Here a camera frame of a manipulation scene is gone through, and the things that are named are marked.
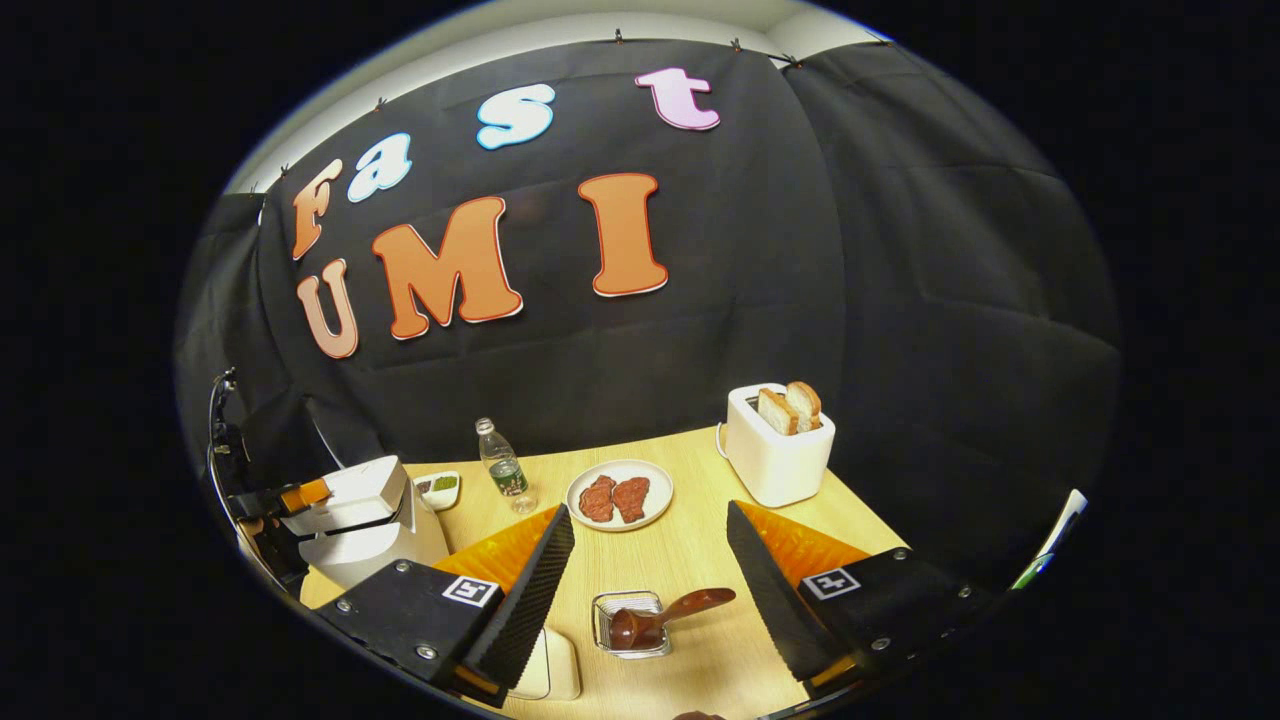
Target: steak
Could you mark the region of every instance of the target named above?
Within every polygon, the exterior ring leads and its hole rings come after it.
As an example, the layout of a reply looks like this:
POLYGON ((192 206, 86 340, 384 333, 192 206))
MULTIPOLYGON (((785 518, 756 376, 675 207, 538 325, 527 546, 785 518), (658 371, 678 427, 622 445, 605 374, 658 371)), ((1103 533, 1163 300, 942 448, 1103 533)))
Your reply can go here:
POLYGON ((613 505, 622 512, 623 523, 644 518, 644 498, 649 495, 649 478, 631 478, 613 488, 613 505))
POLYGON ((582 491, 577 498, 577 509, 596 523, 608 523, 613 519, 613 486, 617 480, 608 475, 600 475, 591 483, 591 487, 582 491))

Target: plate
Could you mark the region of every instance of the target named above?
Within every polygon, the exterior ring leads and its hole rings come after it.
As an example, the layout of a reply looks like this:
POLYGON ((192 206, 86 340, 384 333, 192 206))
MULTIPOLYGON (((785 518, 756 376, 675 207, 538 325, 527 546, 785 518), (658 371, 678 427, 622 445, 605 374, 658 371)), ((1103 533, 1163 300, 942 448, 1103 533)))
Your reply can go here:
POLYGON ((568 493, 564 496, 564 503, 568 505, 570 515, 572 515, 579 523, 607 533, 621 533, 643 528, 657 520, 658 516, 667 510, 667 506, 671 505, 671 496, 675 495, 675 491, 676 486, 671 482, 671 475, 653 462, 645 462, 644 460, 611 460, 608 462, 602 462, 575 478, 573 482, 568 484, 568 493), (577 500, 582 492, 591 487, 591 483, 594 483, 600 475, 608 475, 618 483, 623 483, 631 478, 649 478, 649 495, 644 498, 644 518, 640 518, 631 524, 623 523, 622 512, 620 512, 617 507, 613 509, 613 519, 608 523, 596 523, 586 515, 582 515, 582 511, 577 509, 577 500))

